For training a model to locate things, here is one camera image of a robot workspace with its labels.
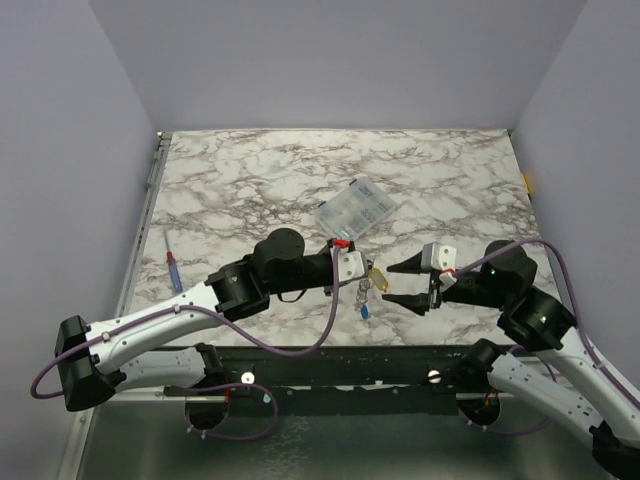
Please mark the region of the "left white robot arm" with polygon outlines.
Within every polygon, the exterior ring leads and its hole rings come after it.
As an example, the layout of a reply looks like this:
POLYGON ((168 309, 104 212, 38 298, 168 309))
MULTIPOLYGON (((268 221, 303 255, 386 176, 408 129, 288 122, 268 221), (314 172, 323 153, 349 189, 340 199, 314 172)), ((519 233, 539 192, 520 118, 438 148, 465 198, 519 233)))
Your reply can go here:
POLYGON ((272 296, 336 290, 366 272, 366 259, 351 242, 330 239, 308 255, 297 231, 280 228, 242 259, 169 300, 104 321, 69 317, 54 348, 65 407, 77 412, 106 402, 130 385, 141 355, 173 340, 260 313, 272 296))

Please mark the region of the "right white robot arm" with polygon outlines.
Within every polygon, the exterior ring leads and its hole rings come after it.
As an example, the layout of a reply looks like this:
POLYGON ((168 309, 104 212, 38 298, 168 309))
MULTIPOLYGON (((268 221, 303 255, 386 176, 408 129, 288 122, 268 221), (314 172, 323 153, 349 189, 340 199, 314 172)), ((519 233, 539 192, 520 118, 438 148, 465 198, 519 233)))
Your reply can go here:
POLYGON ((535 287, 537 264, 525 240, 490 243, 483 258, 456 268, 456 250, 425 245, 389 272, 426 274, 428 289, 384 300, 417 315, 443 303, 499 310, 498 327, 516 346, 555 368, 565 388, 519 361, 506 348, 480 339, 439 378, 481 391, 487 385, 528 403, 562 424, 591 450, 594 460, 618 479, 639 476, 639 392, 589 341, 576 307, 535 287))

